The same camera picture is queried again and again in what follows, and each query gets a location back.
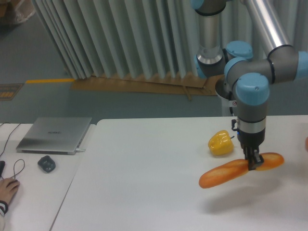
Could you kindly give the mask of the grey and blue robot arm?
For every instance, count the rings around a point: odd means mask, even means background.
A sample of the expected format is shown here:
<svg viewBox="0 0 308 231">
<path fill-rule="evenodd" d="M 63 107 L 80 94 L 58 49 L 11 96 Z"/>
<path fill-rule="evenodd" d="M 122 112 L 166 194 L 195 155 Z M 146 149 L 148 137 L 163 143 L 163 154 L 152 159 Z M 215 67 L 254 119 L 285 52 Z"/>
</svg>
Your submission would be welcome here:
<svg viewBox="0 0 308 231">
<path fill-rule="evenodd" d="M 216 85 L 218 95 L 237 103 L 237 132 L 248 169 L 265 165 L 259 146 L 264 141 L 271 84 L 298 80 L 308 75 L 308 54 L 295 51 L 270 0 L 244 0 L 250 18 L 260 35 L 266 54 L 254 61 L 249 44 L 230 42 L 220 46 L 219 19 L 226 7 L 224 0 L 193 0 L 191 7 L 199 19 L 199 49 L 195 56 L 201 77 L 224 75 Z"/>
</svg>

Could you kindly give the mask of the person's hand on mouse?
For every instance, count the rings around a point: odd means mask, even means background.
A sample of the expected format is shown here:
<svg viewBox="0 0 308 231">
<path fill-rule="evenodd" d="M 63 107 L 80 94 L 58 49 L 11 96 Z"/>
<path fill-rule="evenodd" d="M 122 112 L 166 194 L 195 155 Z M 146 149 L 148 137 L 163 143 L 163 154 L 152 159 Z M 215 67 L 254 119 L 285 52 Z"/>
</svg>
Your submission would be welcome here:
<svg viewBox="0 0 308 231">
<path fill-rule="evenodd" d="M 0 181 L 0 200 L 10 204 L 12 198 L 17 193 L 20 186 L 18 180 L 13 178 L 6 178 Z"/>
</svg>

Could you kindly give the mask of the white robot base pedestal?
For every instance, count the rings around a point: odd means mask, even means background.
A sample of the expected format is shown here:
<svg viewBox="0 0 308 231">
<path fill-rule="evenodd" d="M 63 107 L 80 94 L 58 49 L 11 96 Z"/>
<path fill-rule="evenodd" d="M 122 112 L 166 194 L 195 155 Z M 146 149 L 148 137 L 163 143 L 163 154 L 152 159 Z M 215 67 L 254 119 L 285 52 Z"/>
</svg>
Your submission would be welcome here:
<svg viewBox="0 0 308 231">
<path fill-rule="evenodd" d="M 215 91 L 221 100 L 222 116 L 237 115 L 237 101 L 233 96 L 230 85 L 225 80 L 224 75 L 219 76 L 215 84 Z"/>
</svg>

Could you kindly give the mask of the striped sleeve forearm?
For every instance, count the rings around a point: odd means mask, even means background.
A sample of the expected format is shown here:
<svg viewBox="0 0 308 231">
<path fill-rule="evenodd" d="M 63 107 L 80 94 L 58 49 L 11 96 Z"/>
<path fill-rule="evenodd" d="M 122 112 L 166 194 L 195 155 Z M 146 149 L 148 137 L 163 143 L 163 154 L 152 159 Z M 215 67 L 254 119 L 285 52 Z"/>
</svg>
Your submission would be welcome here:
<svg viewBox="0 0 308 231">
<path fill-rule="evenodd" d="M 5 215 L 8 212 L 8 204 L 4 201 L 0 202 L 0 231 L 4 231 L 5 228 Z"/>
</svg>

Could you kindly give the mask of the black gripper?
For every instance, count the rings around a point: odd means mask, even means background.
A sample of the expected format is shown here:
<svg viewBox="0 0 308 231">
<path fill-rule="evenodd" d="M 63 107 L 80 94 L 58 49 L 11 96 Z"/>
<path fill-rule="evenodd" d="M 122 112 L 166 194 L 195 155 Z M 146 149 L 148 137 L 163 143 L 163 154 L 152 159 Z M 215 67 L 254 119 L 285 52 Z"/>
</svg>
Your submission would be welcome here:
<svg viewBox="0 0 308 231">
<path fill-rule="evenodd" d="M 245 160 L 248 161 L 248 170 L 256 170 L 257 167 L 262 166 L 264 159 L 259 154 L 259 145 L 265 139 L 265 130 L 257 133 L 246 133 L 241 130 L 237 133 L 237 138 L 243 149 Z"/>
</svg>

